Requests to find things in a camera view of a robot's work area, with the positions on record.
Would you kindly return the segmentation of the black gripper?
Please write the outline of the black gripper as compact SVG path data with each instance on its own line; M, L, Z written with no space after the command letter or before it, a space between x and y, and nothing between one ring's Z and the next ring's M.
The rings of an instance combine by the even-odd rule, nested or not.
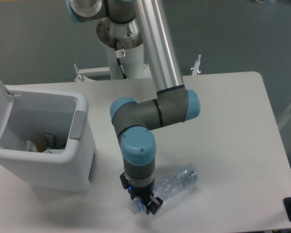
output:
M139 197L142 200L142 203L146 206L147 215L155 215L160 210L163 200L153 195L154 177L133 179L126 177L125 172L123 172L120 175L120 181L123 188L129 193L131 200L135 197Z

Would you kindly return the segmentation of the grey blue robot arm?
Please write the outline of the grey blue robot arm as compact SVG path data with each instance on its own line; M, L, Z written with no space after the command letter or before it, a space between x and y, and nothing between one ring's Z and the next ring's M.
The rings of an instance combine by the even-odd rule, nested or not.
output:
M74 22L98 20L97 36L107 46L113 79L129 80L143 73L138 59L147 50L157 97L144 102L122 97L110 107L111 122L121 149L124 172L120 180L131 199L139 198L147 214L155 214L163 200L154 195L156 142L152 131L196 118L200 102L185 88L173 43L159 0L68 0Z

